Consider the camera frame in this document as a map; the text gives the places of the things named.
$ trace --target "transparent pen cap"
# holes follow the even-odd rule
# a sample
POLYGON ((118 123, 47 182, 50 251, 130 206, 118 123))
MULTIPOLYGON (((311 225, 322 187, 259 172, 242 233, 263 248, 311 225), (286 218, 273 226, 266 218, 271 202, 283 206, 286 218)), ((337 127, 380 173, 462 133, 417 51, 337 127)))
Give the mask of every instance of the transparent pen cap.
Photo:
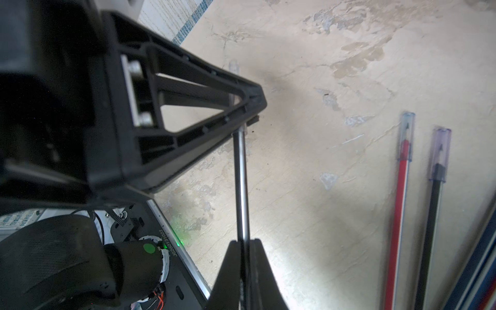
MULTIPOLYGON (((236 59, 229 62, 229 72, 240 75, 240 65, 236 59)), ((241 102, 241 97, 235 94, 229 94, 229 105, 234 106, 241 102)))
POLYGON ((413 126, 415 124, 415 113, 405 112, 401 117, 400 124, 400 147, 399 160, 412 161, 413 126))
POLYGON ((430 180, 446 182, 450 142, 451 129, 439 128, 435 131, 430 180))

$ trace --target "black cable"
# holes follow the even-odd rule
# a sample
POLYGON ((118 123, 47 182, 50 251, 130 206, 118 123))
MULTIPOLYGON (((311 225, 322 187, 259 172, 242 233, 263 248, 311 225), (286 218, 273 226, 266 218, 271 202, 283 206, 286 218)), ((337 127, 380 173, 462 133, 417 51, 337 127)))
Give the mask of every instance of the black cable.
POLYGON ((124 226, 125 221, 119 217, 113 210, 107 210, 107 213, 110 215, 111 218, 114 219, 119 225, 124 226))
POLYGON ((105 244, 105 232, 103 230, 102 220, 100 219, 100 217, 98 216, 98 214, 96 214, 95 211, 93 211, 93 213, 95 214, 96 219, 98 220, 98 223, 100 223, 100 228, 102 229, 102 244, 104 245, 105 244))
POLYGON ((88 212, 89 218, 92 219, 93 221, 95 221, 95 218, 98 220, 98 223, 100 223, 100 228, 102 229, 102 244, 105 244, 105 232, 103 231, 103 223, 102 223, 102 220, 100 219, 100 217, 98 216, 98 214, 96 214, 95 210, 82 210, 82 209, 72 211, 71 214, 75 214, 75 213, 81 212, 81 211, 88 212))

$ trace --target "orange wire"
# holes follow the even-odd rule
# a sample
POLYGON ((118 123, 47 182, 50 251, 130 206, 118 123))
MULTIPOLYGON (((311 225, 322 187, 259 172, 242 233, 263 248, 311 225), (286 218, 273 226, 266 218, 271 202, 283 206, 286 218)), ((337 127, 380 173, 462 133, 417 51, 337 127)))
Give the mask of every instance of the orange wire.
POLYGON ((155 294, 155 296, 157 296, 157 299, 159 300, 158 305, 155 308, 155 310, 159 310, 159 308, 160 308, 160 310, 162 310, 164 307, 164 300, 163 300, 164 292, 162 292, 162 294, 160 294, 160 295, 157 295, 155 292, 154 292, 154 294, 155 294))
POLYGON ((162 306, 160 307, 160 310, 164 308, 164 292, 160 294, 160 301, 162 302, 162 306))

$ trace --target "bolt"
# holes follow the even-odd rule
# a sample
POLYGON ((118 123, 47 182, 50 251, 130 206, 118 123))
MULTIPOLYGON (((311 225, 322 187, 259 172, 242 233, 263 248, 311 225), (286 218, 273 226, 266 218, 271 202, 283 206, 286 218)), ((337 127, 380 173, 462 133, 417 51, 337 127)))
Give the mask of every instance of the bolt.
POLYGON ((150 112, 141 112, 139 114, 139 124, 144 127, 153 126, 153 118, 150 112))
POLYGON ((127 217, 127 212, 123 211, 121 214, 119 214, 119 217, 122 218, 123 220, 125 220, 127 217))
POLYGON ((131 77, 135 80, 142 80, 143 79, 143 70, 141 69, 141 64, 139 61, 130 61, 127 64, 127 69, 129 70, 129 73, 131 74, 131 77))

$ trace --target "green dot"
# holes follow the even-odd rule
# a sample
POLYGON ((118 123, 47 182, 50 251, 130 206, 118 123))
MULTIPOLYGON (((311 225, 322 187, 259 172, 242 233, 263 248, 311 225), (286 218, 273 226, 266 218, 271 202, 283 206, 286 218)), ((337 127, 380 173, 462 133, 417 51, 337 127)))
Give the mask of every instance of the green dot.
POLYGON ((150 244, 150 243, 143 244, 143 249, 145 249, 145 251, 147 253, 150 253, 150 254, 155 253, 155 246, 150 244))

